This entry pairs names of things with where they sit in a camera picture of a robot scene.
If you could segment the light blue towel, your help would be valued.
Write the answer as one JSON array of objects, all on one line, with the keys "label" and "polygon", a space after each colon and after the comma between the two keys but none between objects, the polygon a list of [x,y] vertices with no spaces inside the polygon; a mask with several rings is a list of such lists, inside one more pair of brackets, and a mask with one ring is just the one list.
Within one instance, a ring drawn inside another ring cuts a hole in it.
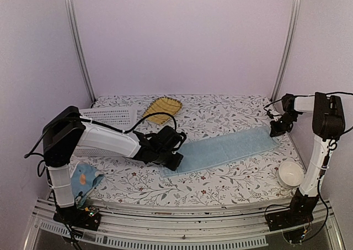
[{"label": "light blue towel", "polygon": [[236,162],[271,151],[279,144],[279,140],[270,136],[267,126],[188,142],[179,149],[183,159],[177,169],[161,167],[160,176],[172,177]]}]

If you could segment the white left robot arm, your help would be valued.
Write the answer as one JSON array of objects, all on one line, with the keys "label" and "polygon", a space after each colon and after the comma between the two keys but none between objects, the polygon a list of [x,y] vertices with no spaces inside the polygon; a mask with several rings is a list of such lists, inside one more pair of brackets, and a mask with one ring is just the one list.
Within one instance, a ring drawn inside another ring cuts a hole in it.
[{"label": "white left robot arm", "polygon": [[44,161],[61,216],[71,225],[82,220],[69,176],[69,163],[77,147],[116,153],[145,164],[154,163],[175,171],[183,155],[178,151],[186,133],[166,125],[157,133],[143,134],[131,128],[123,131],[84,118],[77,107],[69,106],[42,130]]}]

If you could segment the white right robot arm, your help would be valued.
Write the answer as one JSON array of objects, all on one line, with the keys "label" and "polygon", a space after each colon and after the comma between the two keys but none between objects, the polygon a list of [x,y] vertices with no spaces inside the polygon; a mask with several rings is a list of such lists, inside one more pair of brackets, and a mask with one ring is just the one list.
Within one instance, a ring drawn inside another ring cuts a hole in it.
[{"label": "white right robot arm", "polygon": [[285,94],[280,102],[283,114],[270,114],[270,136],[291,132],[299,115],[312,114],[314,145],[303,182],[298,190],[302,196],[316,197],[329,167],[331,153],[345,133],[345,117],[341,98],[335,94],[316,92],[314,95]]}]

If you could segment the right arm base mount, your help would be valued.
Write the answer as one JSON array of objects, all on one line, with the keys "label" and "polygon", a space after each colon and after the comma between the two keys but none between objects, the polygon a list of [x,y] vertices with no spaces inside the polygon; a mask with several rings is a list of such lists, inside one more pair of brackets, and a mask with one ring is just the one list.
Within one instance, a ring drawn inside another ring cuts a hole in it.
[{"label": "right arm base mount", "polygon": [[265,213],[265,220],[270,231],[277,231],[298,225],[304,225],[314,220],[313,210],[317,205],[319,195],[302,195],[297,189],[291,199],[288,209]]}]

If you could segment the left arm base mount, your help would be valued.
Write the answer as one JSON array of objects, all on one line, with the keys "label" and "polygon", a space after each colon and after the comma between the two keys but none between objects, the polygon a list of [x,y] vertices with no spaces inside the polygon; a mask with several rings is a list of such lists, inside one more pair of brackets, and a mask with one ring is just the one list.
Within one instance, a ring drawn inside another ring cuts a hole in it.
[{"label": "left arm base mount", "polygon": [[68,226],[97,231],[101,220],[99,211],[95,206],[83,208],[77,208],[75,205],[67,208],[57,206],[53,220]]}]

